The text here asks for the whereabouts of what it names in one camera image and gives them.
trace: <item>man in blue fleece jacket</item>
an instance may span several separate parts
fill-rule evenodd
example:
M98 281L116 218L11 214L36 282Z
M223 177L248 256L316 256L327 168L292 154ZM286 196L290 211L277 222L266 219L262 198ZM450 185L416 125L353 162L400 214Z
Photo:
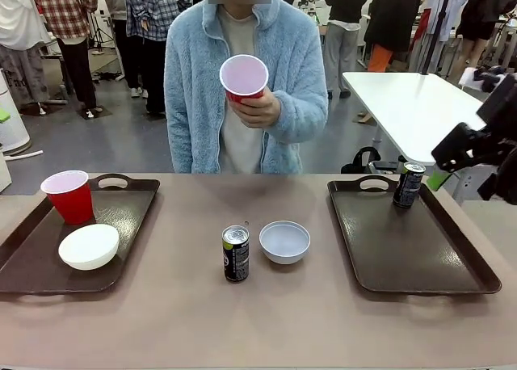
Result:
M328 113L319 31L281 0L203 0L170 26L166 115L179 173L301 172L299 143L323 130ZM229 57L261 59L264 95L232 103L219 81Z

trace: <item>tray rim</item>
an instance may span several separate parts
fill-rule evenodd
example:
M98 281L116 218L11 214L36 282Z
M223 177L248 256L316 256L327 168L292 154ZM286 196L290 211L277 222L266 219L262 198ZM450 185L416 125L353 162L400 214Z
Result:
M429 212L434 217L434 220L436 221L436 223L448 235L448 240L450 242L452 242L452 240L450 239L450 235L448 234L446 229L443 228L443 225L439 222L439 219L436 217L436 215L432 211L432 209L429 208L428 202L426 200L429 200L437 208L440 208L443 211L443 215L445 215L447 217L447 219L450 220L450 222L452 224L454 224L454 226L456 227L455 229L457 229L457 231L461 232L461 234L463 235L465 240L472 247L472 251L477 254L477 257L480 259L480 262L485 264L485 269L489 272L489 274L491 274L493 276L493 278L495 278L497 280L498 286L495 289L492 289L492 290L481 290L481 291L436 291L436 290L435 291L429 291L429 290L427 290L427 291L425 291L425 290L422 290L422 291L417 291L417 290L401 291L401 290L387 290L387 289L377 289L377 288L368 287L359 278L357 266L355 265L354 255L351 252L351 248L350 248L350 245L349 245L348 234L347 234L346 229L343 227L343 221L341 221L341 219L339 218L338 209L336 207L336 202L335 202L334 194L336 192L339 192L339 190L336 187L337 184L350 184L350 185L353 185L353 186L360 186L360 184L362 182L369 181L369 180L379 180L381 182L385 182L385 183L388 184L389 187L388 187L388 189L379 188L379 187L371 187L371 188L364 189L364 190L359 187L358 191L362 191L362 192L386 191L388 193L391 193L391 192L394 191L394 188L396 188L396 186L397 186L397 180L389 179L387 177L384 177L384 176L381 176L381 175L376 175L376 174L365 175L365 176L363 176L361 178L358 178L356 180L331 180L331 181L329 181L327 183L327 188L329 190L330 199L332 201L332 206L334 208L334 215L336 216L336 219L339 222L339 228L341 229L341 234L343 236L343 240L344 240L345 246L347 247L348 257L349 257L349 259L351 261L352 269L354 270L355 280L362 288L364 288L367 291L372 292L372 293L384 293L384 294L392 294L392 295L393 294L397 294L397 295L422 295L422 296L472 296L472 295L479 296L479 295L495 294L495 293L497 293L497 292L499 292L501 290L501 288L502 288L501 280L496 275L496 273L494 272L492 267L485 261L485 259L481 255L481 253L479 253L479 251L471 243L469 238L464 234L463 230L461 230L461 228L457 225L457 223L454 221L454 219L447 212L447 210L445 208L443 208L442 204L438 201L438 199L436 198L435 194L433 194L431 192L431 190L429 189L429 187L425 183L422 183L423 188L420 188L419 195L420 195L421 199L424 200L423 203L427 206Z
M118 186L107 186L107 187L100 187L99 182L104 179L122 179L128 183L126 187L118 187ZM141 189L135 186L135 184L140 184L142 182L152 182L153 188L146 188ZM135 237L132 240L131 247L129 248L128 256L124 260L122 264L122 268L120 270L120 274L107 286L100 288L100 289L88 289L88 290L45 290L45 291L12 291L12 290L3 290L0 288L0 294L2 295L32 295L32 296L58 296L58 295L75 295L75 294L81 294L81 293L103 293L108 291L113 285L117 284L122 275L124 274L124 270L127 265L127 261L131 255L131 251L134 245L134 242L137 240L138 234L140 232L141 226L145 221L145 218L147 217L147 214L149 210L151 209L154 199L156 197L156 194L158 192L158 188L160 187L160 181L157 179L133 179L125 174L99 174L96 177L92 179L88 179L88 185L92 191L149 191L152 192L151 199L149 201L149 205L147 209L145 210L145 214L142 217L142 220L140 221L139 225L137 226L137 231L135 232ZM45 194L36 194L36 196L39 197L37 200L37 204L32 204L31 210L29 213L23 215L23 219L13 228L8 230L5 233L2 233L2 243L0 243L0 250L5 247L6 242L8 239L13 236L15 232L21 232L25 233L25 237L23 237L23 240L18 244L18 246L15 248L15 250L12 252L12 254L7 258L7 260L0 266L0 275L2 274L2 268L8 263L8 261L11 259L11 257L15 254L17 249L19 249L22 244L27 240L27 237L32 234L32 232L35 230L35 228L41 223L41 221L52 211L53 205L48 199L48 197ZM40 219L36 222L34 226L32 226L30 229L24 229L23 226L26 221L32 216L32 215L40 215Z

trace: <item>black shorts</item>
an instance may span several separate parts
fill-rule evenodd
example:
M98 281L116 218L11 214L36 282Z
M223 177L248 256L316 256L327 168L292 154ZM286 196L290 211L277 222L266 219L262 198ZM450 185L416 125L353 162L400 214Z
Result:
M490 40L495 29L495 22L470 23L461 20L457 35L463 35L464 39L476 41L477 39Z

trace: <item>brown serving tray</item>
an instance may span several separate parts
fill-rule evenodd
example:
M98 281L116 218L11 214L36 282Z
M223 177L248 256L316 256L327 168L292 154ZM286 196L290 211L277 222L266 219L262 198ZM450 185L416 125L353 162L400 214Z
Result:
M382 180L387 189L361 187ZM328 184L359 284L371 292L496 293L501 281L423 183L412 208L393 204L397 182L378 175Z
M123 179L126 187L100 187L104 179ZM58 295L102 292L122 276L138 229L160 186L157 180L131 179L122 174L103 174L89 182L95 219L67 225L45 198L0 245L0 292ZM115 258L93 271L77 271L61 261L61 241L85 225L103 223L119 230Z

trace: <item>white bowl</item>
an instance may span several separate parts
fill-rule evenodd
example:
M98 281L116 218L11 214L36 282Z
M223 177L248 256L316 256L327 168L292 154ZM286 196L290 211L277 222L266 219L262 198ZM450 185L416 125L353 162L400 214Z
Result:
M258 236L264 254L274 263L297 263L309 251L309 232L295 222L272 222Z
M110 225L89 225L69 234L59 245L59 256L80 271L106 265L119 249L119 232Z

